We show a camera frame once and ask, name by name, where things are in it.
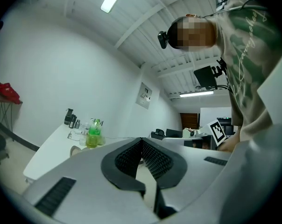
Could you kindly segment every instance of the green bottle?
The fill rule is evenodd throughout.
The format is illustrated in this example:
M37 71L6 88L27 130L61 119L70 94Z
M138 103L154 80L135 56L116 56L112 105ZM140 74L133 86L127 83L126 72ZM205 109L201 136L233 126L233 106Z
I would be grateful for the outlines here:
M89 132L86 138L86 146L88 148L95 148L100 141L101 125L100 120L96 119L93 124L90 125Z

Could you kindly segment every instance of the red bag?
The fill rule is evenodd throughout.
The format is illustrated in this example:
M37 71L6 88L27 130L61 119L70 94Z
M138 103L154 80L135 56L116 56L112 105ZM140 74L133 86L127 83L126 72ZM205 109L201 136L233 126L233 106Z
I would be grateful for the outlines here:
M10 83L0 83L0 95L16 104L21 103L19 94L10 86Z

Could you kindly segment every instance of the framed picture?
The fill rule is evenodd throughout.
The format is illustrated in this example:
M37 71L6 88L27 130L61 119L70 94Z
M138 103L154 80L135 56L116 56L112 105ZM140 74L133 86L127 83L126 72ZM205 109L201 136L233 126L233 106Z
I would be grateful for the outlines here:
M144 83L141 83L136 103L148 109L151 95L152 95L152 90L149 89Z

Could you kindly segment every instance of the white table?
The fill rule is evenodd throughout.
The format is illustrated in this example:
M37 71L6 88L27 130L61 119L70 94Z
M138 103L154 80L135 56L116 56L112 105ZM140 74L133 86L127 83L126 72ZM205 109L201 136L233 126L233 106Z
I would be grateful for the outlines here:
M71 147L85 148L79 144L79 141L67 138L70 131L72 131L72 139L79 140L79 136L75 135L75 129L70 129L67 125L61 124L38 149L23 172L29 183L34 182L67 160L70 157ZM106 145L120 140L123 139L107 139Z

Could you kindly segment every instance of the camouflage shirt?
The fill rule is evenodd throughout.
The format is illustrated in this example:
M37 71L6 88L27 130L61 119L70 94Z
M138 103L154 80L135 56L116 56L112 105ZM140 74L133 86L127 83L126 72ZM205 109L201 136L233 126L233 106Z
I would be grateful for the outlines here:
M241 6L246 0L228 0L224 9ZM260 5L253 0L249 5ZM242 9L215 16L217 45L227 64L232 121L242 126L240 140L272 125L257 93L282 56L282 35L266 11Z

